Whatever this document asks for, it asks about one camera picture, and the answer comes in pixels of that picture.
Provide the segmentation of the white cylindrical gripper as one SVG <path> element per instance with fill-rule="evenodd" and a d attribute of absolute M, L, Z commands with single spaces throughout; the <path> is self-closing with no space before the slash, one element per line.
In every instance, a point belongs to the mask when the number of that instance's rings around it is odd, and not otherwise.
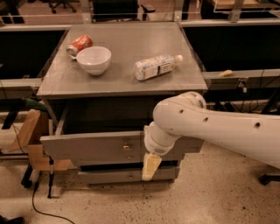
<path fill-rule="evenodd" d="M 144 146 L 149 153 L 146 153 L 143 158 L 142 180 L 150 181 L 162 162 L 160 156 L 166 155 L 181 135 L 170 134 L 154 122 L 145 125 L 143 131 Z"/>

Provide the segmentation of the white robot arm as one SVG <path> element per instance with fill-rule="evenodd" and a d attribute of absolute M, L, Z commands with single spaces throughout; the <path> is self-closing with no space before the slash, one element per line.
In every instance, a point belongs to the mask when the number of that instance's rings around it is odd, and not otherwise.
<path fill-rule="evenodd" d="M 280 116 L 207 109 L 201 94 L 186 92 L 159 102 L 144 128 L 142 180 L 150 181 L 162 156 L 181 137 L 195 137 L 280 168 Z"/>

